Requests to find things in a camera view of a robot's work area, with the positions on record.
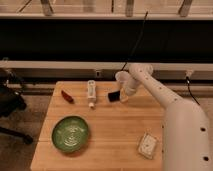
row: black chair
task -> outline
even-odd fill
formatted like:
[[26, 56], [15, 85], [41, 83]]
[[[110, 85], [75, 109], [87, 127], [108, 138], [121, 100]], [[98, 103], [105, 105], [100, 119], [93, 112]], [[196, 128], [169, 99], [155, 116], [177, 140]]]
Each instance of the black chair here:
[[[0, 84], [0, 117], [9, 116], [15, 109], [24, 110], [25, 108], [26, 103], [18, 92]], [[31, 144], [33, 142], [31, 136], [1, 126], [0, 133], [20, 137], [26, 144]]]

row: green plate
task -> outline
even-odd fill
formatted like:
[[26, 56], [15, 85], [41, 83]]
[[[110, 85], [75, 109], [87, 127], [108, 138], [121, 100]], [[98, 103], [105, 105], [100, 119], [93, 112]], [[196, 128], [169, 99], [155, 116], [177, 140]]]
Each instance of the green plate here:
[[52, 132], [54, 146], [62, 152], [71, 153], [86, 144], [89, 128], [79, 116], [68, 116], [60, 120]]

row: cable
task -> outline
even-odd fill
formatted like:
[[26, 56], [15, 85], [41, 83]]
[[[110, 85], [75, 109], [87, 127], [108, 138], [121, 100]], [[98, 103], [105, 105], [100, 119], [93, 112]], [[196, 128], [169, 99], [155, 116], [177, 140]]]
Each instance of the cable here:
[[143, 38], [143, 35], [144, 35], [144, 27], [145, 27], [145, 22], [146, 22], [147, 16], [148, 16], [148, 11], [146, 12], [146, 14], [145, 14], [145, 16], [144, 16], [142, 28], [141, 28], [141, 31], [140, 31], [140, 33], [139, 33], [138, 39], [136, 40], [135, 45], [134, 45], [134, 47], [132, 48], [132, 51], [131, 51], [129, 57], [127, 58], [127, 60], [126, 60], [126, 62], [124, 63], [123, 67], [121, 68], [121, 71], [124, 70], [125, 66], [126, 66], [127, 63], [129, 62], [129, 60], [133, 57], [133, 55], [135, 54], [135, 51], [136, 51], [137, 48], [138, 48], [138, 45], [139, 45], [140, 41], [141, 41], [142, 38]]
[[190, 89], [190, 79], [189, 77], [186, 77], [186, 83], [187, 83], [187, 87], [188, 87], [188, 91], [189, 91], [189, 94], [190, 96], [194, 99], [194, 101], [200, 105], [200, 103], [197, 101], [197, 99], [193, 96], [192, 92], [191, 92], [191, 89]]

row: small white container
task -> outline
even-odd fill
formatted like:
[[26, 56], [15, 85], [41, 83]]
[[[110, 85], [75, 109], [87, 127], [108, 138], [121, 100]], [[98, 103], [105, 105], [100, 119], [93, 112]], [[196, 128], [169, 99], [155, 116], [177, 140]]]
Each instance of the small white container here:
[[96, 102], [96, 84], [94, 80], [89, 80], [87, 82], [87, 99], [89, 107], [94, 108]]

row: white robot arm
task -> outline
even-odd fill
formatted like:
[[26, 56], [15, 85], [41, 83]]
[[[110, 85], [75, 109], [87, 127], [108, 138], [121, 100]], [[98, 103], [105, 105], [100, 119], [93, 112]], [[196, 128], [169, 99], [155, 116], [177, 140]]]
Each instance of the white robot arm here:
[[154, 79], [152, 72], [151, 65], [131, 64], [123, 89], [131, 96], [140, 82], [165, 109], [163, 171], [210, 171], [208, 117], [199, 105]]

